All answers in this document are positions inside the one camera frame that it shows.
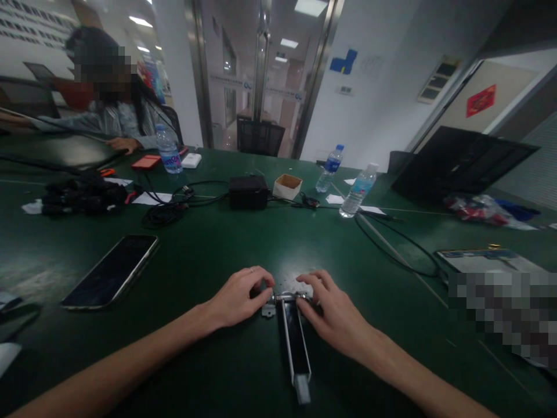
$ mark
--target blue bottle label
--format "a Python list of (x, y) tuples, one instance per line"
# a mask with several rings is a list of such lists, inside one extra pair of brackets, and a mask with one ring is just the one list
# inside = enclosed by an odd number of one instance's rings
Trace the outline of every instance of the blue bottle label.
[(356, 179), (354, 185), (352, 186), (352, 191), (365, 196), (370, 192), (372, 186), (373, 183)]
[(165, 156), (161, 158), (162, 158), (162, 163), (165, 165), (165, 167), (178, 167), (182, 163), (182, 161), (180, 160), (180, 156), (178, 154), (175, 154), (173, 156)]
[(341, 165), (340, 161), (335, 161), (332, 160), (330, 158), (327, 159), (327, 162), (325, 163), (325, 170), (327, 170), (328, 172), (337, 172), (338, 167)]

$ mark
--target gray jacket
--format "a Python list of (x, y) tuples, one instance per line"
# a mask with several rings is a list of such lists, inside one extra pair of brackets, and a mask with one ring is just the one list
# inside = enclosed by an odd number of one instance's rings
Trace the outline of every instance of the gray jacket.
[(172, 123), (168, 116), (157, 106), (153, 105), (151, 107), (144, 99), (142, 99), (142, 104), (143, 114), (145, 115), (143, 120), (145, 135), (141, 135), (139, 132), (138, 118), (133, 105), (122, 102), (118, 102), (117, 106), (103, 106), (102, 103), (93, 101), (89, 105), (89, 110), (85, 113), (62, 119), (40, 116), (39, 119), (44, 122), (34, 120), (33, 124), (37, 129), (44, 132), (60, 132), (64, 130), (63, 128), (69, 128), (94, 134), (134, 138), (144, 149), (156, 148), (157, 131), (155, 125), (164, 124), (169, 131), (172, 131)]

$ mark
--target white box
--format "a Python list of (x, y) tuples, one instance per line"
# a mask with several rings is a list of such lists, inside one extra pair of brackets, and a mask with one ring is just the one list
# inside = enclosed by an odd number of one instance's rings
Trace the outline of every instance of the white box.
[(302, 179), (291, 176), (290, 174), (282, 174), (274, 182), (273, 196), (280, 199), (294, 200), (302, 187)]
[(201, 161), (200, 154), (188, 154), (186, 158), (182, 160), (183, 168), (196, 168), (197, 164)]

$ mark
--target glass door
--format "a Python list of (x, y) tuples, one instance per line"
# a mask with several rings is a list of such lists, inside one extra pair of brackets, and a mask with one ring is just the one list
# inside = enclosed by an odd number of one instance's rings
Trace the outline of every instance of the glass door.
[(317, 69), (327, 63), (325, 43), (332, 43), (342, 5), (343, 0), (191, 0), (200, 119), (204, 136), (210, 136), (204, 143), (249, 152), (244, 127), (262, 123), (279, 144), (267, 154), (296, 157), (323, 76)]

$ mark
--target person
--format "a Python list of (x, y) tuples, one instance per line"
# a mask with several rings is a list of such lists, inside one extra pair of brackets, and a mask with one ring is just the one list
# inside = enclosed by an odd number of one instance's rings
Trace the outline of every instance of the person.
[(127, 150), (126, 155), (157, 147), (156, 124), (173, 130), (156, 94), (132, 73), (122, 48), (106, 32), (82, 26), (66, 41), (66, 52), (75, 64), (76, 81), (93, 85), (95, 99), (88, 111), (61, 119), (40, 116), (40, 120), (4, 112), (0, 122), (44, 132), (70, 129), (115, 136), (107, 144), (115, 150)]
[[(344, 355), (406, 394), (429, 417), (494, 417), (373, 328), (326, 271), (301, 275), (297, 281), (313, 288), (320, 316), (305, 300), (296, 303), (317, 334)], [(266, 289), (250, 298), (252, 288)], [(273, 276), (255, 266), (233, 274), (209, 301), (173, 322), (70, 377), (15, 411), (19, 417), (100, 417), (111, 411), (149, 375), (174, 356), (212, 332), (242, 322), (273, 294)]]

